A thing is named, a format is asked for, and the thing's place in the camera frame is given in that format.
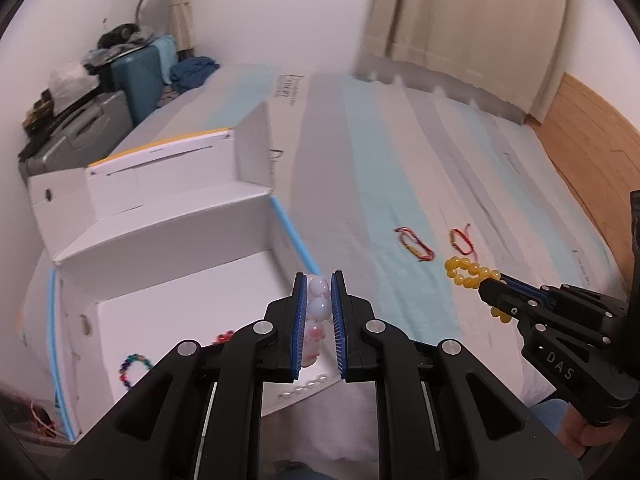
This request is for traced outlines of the person's right hand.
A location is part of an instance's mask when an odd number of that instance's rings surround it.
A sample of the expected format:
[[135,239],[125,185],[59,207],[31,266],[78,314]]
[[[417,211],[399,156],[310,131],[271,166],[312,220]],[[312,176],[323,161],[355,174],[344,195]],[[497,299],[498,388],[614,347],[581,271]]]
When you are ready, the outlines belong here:
[[588,448],[618,442],[630,424],[628,417],[620,417],[608,426],[592,426],[572,404],[568,404],[556,436],[576,458],[581,458]]

